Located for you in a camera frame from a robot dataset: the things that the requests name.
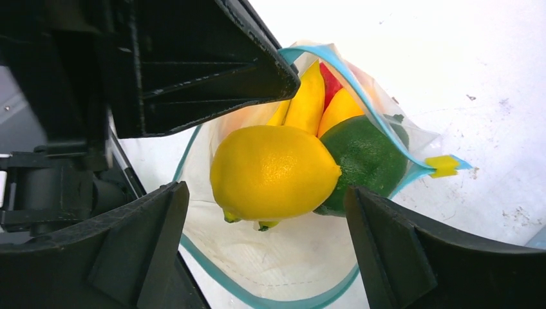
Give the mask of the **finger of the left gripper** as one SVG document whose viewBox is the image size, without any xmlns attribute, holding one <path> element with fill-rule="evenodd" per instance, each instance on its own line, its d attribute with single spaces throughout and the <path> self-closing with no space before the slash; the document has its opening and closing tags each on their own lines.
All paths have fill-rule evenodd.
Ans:
<svg viewBox="0 0 546 309">
<path fill-rule="evenodd" d="M 171 135 L 300 85 L 248 1 L 110 1 L 107 42 L 120 138 Z"/>
</svg>

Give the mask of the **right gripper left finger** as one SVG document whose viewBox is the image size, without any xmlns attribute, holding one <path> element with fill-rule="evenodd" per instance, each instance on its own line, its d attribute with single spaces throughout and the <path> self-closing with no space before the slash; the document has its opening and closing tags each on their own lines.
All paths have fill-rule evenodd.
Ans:
<svg viewBox="0 0 546 309">
<path fill-rule="evenodd" d="M 189 201 L 173 182 L 92 219 L 1 245 L 2 308 L 188 308 L 178 253 Z"/>
</svg>

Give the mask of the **green avocado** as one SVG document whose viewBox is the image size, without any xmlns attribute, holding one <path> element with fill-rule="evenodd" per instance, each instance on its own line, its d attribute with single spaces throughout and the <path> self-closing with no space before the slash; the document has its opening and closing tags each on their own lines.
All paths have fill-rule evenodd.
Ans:
<svg viewBox="0 0 546 309">
<path fill-rule="evenodd" d="M 336 124 L 319 139 L 342 175 L 332 194 L 314 210 L 316 214 L 344 217 L 344 194 L 351 185 L 388 197 L 406 173 L 408 159 L 364 115 Z"/>
</svg>

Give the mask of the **red apple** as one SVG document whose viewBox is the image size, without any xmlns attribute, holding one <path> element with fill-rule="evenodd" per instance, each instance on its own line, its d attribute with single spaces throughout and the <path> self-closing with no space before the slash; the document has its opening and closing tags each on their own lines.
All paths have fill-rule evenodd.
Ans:
<svg viewBox="0 0 546 309">
<path fill-rule="evenodd" d="M 340 89 L 342 89 L 343 86 L 332 74 L 332 72 L 326 67 L 325 63 L 320 62 L 319 68 L 325 84 L 324 110 L 326 110 L 335 94 Z"/>
</svg>

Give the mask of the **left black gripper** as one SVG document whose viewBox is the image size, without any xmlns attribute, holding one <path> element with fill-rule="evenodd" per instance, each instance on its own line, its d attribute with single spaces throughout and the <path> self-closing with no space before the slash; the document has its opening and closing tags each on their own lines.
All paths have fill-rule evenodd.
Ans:
<svg viewBox="0 0 546 309">
<path fill-rule="evenodd" d="M 111 166 L 110 123 L 146 133 L 136 1 L 2 1 L 1 56 L 46 141 L 18 156 L 7 231 L 86 220 L 93 175 Z"/>
</svg>

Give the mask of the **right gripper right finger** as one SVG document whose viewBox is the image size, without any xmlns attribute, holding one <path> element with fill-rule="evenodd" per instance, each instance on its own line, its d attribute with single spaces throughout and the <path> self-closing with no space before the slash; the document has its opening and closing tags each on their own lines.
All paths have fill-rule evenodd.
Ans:
<svg viewBox="0 0 546 309">
<path fill-rule="evenodd" d="M 483 238 L 365 187 L 344 207 L 371 308 L 544 308 L 545 251 Z"/>
</svg>

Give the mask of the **yellow lemon top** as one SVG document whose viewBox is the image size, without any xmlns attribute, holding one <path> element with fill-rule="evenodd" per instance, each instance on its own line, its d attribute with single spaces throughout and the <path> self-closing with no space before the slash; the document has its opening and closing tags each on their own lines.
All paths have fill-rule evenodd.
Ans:
<svg viewBox="0 0 546 309">
<path fill-rule="evenodd" d="M 210 182 L 215 202 L 248 221 L 312 212 L 334 191 L 341 168 L 314 135 L 289 126 L 250 126 L 218 146 Z"/>
</svg>

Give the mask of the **yellow banana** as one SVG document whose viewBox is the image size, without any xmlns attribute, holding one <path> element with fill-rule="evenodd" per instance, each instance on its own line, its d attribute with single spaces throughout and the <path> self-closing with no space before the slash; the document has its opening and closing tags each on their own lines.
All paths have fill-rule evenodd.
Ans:
<svg viewBox="0 0 546 309">
<path fill-rule="evenodd" d="M 324 104 L 325 82 L 320 62 L 315 61 L 302 75 L 300 88 L 294 98 L 281 101 L 267 125 L 292 126 L 316 135 Z"/>
</svg>

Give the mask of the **orange yellow mango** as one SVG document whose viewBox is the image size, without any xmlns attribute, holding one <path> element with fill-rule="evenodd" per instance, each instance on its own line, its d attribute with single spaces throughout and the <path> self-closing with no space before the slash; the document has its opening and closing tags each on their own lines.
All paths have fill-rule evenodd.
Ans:
<svg viewBox="0 0 546 309">
<path fill-rule="evenodd" d="M 333 96 L 330 104 L 325 109 L 319 124 L 317 136 L 320 138 L 338 123 L 363 114 L 364 111 L 356 103 L 351 94 L 346 89 L 341 88 Z"/>
</svg>

